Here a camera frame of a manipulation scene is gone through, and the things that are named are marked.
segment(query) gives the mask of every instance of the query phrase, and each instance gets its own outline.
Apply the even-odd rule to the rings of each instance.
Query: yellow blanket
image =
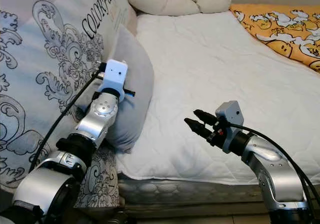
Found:
[[[230,10],[258,40],[320,73],[320,6],[231,5]]]

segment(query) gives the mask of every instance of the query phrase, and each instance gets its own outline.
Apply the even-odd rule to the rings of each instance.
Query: cylindrical pillow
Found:
[[[192,0],[128,0],[129,3],[148,14],[180,16],[200,13]]]
[[[231,0],[192,0],[194,1],[201,13],[217,13],[228,11]]]

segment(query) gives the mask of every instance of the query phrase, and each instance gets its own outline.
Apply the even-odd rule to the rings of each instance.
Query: white bed sheet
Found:
[[[238,100],[245,126],[278,142],[320,183],[320,74],[254,39],[231,12],[141,15],[137,38],[155,86],[142,134],[117,169],[133,179],[253,184],[240,157],[211,147],[184,118]]]

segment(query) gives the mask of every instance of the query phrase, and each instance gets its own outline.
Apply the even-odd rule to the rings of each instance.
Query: floor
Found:
[[[235,215],[225,217],[140,219],[137,224],[269,224],[268,215]]]

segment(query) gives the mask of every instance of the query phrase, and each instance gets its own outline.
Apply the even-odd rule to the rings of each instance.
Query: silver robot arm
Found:
[[[223,103],[217,108],[216,117],[202,110],[195,110],[194,114],[204,124],[186,118],[193,132],[223,152],[240,156],[255,173],[272,223],[311,223],[301,180],[287,158],[268,141],[226,124],[244,122],[237,101]],[[211,125],[214,132],[205,124]]]
[[[124,99],[127,69],[125,63],[107,62],[98,97],[88,113],[68,138],[58,141],[58,150],[22,180],[14,193],[12,207],[0,213],[1,224],[59,223],[63,211],[78,196],[93,153],[115,122],[118,102]]]

